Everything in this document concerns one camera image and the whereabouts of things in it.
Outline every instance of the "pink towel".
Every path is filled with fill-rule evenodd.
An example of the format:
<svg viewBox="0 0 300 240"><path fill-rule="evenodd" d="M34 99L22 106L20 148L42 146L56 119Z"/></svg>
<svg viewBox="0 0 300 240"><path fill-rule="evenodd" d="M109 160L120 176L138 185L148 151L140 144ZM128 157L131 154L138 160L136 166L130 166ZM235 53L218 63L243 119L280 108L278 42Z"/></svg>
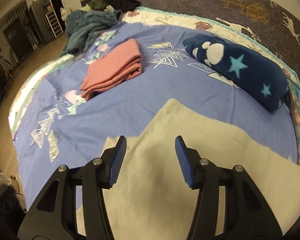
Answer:
<svg viewBox="0 0 300 240"><path fill-rule="evenodd" d="M80 90L81 96L88 101L95 92L104 92L123 81L142 73L141 53L135 39L130 39L115 47L107 55L93 62L88 68Z"/></svg>

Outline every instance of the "deer print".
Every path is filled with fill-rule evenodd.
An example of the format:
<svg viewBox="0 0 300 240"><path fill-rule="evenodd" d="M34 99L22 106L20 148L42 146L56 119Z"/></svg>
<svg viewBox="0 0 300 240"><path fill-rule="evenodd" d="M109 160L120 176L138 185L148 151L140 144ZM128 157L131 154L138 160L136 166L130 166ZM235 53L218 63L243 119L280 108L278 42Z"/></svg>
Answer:
<svg viewBox="0 0 300 240"><path fill-rule="evenodd" d="M244 26L242 26L240 24L236 24L236 23L230 23L230 22L227 22L227 21L225 21L223 19L220 19L220 18L217 18L217 20L221 21L221 22L224 22L225 24L228 24L232 29L234 29L235 31L238 31L238 32L242 32L242 29L245 29L251 34L252 38L255 41L261 42L259 37L255 33L253 33L253 31L249 27L244 27Z"/></svg>
<svg viewBox="0 0 300 240"><path fill-rule="evenodd" d="M294 27L293 27L293 21L284 12L282 14L284 15L283 18L288 20L288 22L286 22L285 20L282 20L283 25L286 26L289 29L289 31L296 38L296 40L297 40L297 42L299 43L299 46L300 46L300 42L299 42L300 34L295 33Z"/></svg>

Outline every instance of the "star pattern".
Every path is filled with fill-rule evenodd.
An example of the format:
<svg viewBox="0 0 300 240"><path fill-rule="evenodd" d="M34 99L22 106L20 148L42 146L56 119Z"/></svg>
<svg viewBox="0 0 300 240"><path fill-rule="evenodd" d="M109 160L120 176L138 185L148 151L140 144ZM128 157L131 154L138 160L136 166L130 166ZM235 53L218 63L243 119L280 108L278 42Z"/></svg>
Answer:
<svg viewBox="0 0 300 240"><path fill-rule="evenodd" d="M154 56L157 56L153 60L149 61L149 63L156 63L155 67L163 64L163 65L169 65L173 67L178 67L176 64L175 59L179 60L184 60L185 58L188 58L185 54L183 54L180 51L170 51L170 50L164 50L161 49L159 53L154 54Z"/></svg>
<svg viewBox="0 0 300 240"><path fill-rule="evenodd" d="M83 61L87 64L90 65L93 62L95 62L98 58L100 58L100 52L98 51L95 54L90 54L87 58L83 58Z"/></svg>
<svg viewBox="0 0 300 240"><path fill-rule="evenodd" d="M96 46L100 46L102 45L103 43L107 42L110 38L112 38L112 36L116 33L116 31L111 31L111 32L104 32L102 33L99 38L100 40L99 41L96 41L94 43L94 45Z"/></svg>
<svg viewBox="0 0 300 240"><path fill-rule="evenodd" d="M265 98L268 96L268 95L271 95L270 93L270 85L265 85L263 84L263 90L261 90L261 93L265 96Z"/></svg>
<svg viewBox="0 0 300 240"><path fill-rule="evenodd" d="M50 111L47 112L49 118L44 119L42 121L39 121L40 129L36 129L31 133L31 136L33 138L32 143L30 144L33 145L33 143L37 143L39 148L42 148L43 145L43 140L44 140L44 135L48 135L50 132L50 128L54 118L55 114L60 114L59 108L56 106L55 108L51 109Z"/></svg>
<svg viewBox="0 0 300 240"><path fill-rule="evenodd" d="M242 54L238 58L233 58L230 56L231 66L230 66L228 72L234 71L237 78L240 78L240 70L248 67L247 65L242 63L243 57L244 57L244 54Z"/></svg>
<svg viewBox="0 0 300 240"><path fill-rule="evenodd" d="M53 134L53 130L50 131L48 135L48 142L49 142L49 157L50 157L50 162L53 162L54 159L58 156L59 154L59 149L57 145L57 139L55 138Z"/></svg>
<svg viewBox="0 0 300 240"><path fill-rule="evenodd" d="M159 44L153 44L149 46L148 48L151 49L162 49L162 48L172 48L171 42L164 42L164 43L159 43Z"/></svg>

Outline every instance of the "white towel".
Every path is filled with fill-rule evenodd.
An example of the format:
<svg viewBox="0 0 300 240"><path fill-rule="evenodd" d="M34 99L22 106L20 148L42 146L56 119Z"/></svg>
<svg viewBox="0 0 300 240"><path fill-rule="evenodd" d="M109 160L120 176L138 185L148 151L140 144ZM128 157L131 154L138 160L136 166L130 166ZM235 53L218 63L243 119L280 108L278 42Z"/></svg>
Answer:
<svg viewBox="0 0 300 240"><path fill-rule="evenodd" d="M170 99L139 137L127 138L118 181L103 190L117 240L185 240L198 191L185 183L176 136L219 167L242 165L285 233L300 215L300 167L252 140L240 128L207 118ZM118 138L108 138L104 149ZM77 213L82 217L82 209ZM82 233L84 225L78 222ZM218 224L216 234L222 232Z"/></svg>

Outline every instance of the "blue bedsheet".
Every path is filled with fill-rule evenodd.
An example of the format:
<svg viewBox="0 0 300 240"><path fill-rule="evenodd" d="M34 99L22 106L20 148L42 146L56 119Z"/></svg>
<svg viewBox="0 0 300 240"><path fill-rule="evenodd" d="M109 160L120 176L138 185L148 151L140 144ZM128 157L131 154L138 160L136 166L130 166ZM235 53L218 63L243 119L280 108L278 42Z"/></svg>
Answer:
<svg viewBox="0 0 300 240"><path fill-rule="evenodd" d="M99 157L108 136L138 136L169 98L206 117L232 123L258 143L297 161L294 128L285 105L269 113L247 92L184 51L185 38L211 33L139 23L120 23L109 31L116 31L106 43L109 48L93 45L81 59L42 81L21 122L15 147L27 207L59 165L74 168ZM78 95L87 62L129 38L140 44L144 72L82 103Z"/></svg>

